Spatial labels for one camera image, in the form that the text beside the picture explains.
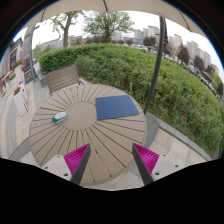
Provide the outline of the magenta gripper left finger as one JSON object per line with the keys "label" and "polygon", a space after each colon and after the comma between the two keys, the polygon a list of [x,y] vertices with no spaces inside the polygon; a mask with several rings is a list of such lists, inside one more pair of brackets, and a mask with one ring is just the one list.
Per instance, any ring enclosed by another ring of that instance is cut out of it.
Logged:
{"label": "magenta gripper left finger", "polygon": [[54,156],[42,167],[42,169],[79,185],[90,155],[90,145],[86,144],[65,156]]}

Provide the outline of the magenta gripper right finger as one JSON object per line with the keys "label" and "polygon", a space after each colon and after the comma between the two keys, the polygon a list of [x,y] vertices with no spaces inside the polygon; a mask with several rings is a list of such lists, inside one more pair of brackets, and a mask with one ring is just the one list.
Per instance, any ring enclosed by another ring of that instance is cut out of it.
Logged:
{"label": "magenta gripper right finger", "polygon": [[132,154],[145,185],[182,168],[168,154],[159,155],[136,143],[132,145]]}

